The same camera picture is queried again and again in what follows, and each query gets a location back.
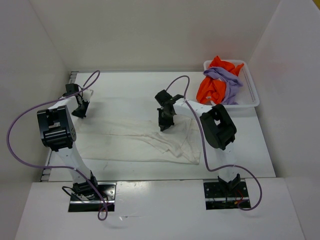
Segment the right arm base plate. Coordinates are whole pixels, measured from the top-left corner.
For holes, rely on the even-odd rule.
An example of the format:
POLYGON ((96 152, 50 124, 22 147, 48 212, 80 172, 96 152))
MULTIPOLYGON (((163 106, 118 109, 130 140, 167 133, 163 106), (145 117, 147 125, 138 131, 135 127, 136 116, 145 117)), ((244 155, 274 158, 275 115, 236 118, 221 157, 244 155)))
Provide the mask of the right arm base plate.
POLYGON ((229 210, 241 207, 250 209, 251 203, 247 185, 241 181, 233 190, 225 193, 218 181, 203 183, 206 210, 229 210))

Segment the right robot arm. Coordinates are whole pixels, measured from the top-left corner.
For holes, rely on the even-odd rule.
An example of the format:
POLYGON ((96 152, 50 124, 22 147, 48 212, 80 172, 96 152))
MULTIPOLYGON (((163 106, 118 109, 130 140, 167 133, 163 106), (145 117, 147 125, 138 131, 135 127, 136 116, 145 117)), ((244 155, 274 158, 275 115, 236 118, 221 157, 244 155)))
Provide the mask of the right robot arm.
POLYGON ((159 103, 158 125, 163 132, 174 125, 174 116, 182 115, 194 118, 198 124, 205 166, 208 167, 206 145, 215 149, 217 159, 222 166, 218 168, 219 191, 229 197, 237 190, 241 181, 238 171, 235 170, 234 141, 237 128, 226 108, 222 104, 205 105, 185 99, 177 94, 171 96, 166 90, 155 95, 159 103))

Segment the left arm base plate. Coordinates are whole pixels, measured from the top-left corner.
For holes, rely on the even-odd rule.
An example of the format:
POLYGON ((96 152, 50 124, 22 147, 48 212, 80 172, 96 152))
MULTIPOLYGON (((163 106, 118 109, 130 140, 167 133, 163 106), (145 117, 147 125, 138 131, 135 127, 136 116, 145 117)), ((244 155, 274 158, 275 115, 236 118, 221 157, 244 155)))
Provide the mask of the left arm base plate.
MULTIPOLYGON (((69 213, 97 213, 101 208, 103 208, 103 201, 95 192, 93 193, 93 195, 85 196, 83 194, 75 192, 74 187, 70 188, 67 186, 63 186, 62 189, 69 196, 69 213)), ((107 203, 107 210, 109 212, 114 212, 117 183, 98 182, 97 189, 102 195, 104 201, 107 203)))

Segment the white t shirt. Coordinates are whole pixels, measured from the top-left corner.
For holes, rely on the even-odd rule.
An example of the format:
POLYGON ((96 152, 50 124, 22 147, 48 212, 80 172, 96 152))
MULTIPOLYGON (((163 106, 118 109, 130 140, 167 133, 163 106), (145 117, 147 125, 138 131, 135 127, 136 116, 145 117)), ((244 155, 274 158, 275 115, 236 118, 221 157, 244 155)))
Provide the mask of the white t shirt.
POLYGON ((167 162, 198 165, 201 158, 195 120, 177 116, 160 131, 151 120, 92 117, 74 121, 76 147, 84 159, 167 162))

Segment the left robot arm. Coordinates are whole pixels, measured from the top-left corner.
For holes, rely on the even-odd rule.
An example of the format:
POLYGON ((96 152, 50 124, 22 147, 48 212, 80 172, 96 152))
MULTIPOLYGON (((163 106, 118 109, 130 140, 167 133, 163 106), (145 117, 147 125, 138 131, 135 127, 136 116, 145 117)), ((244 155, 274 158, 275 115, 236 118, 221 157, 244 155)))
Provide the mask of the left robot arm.
POLYGON ((100 188, 92 171, 85 165, 76 147, 76 128, 72 117, 83 119, 93 91, 90 89, 75 94, 82 88, 75 83, 65 85, 61 101, 53 106, 39 110, 37 120, 43 145, 50 148, 62 159, 72 177, 72 191, 76 197, 88 200, 99 197, 100 188))

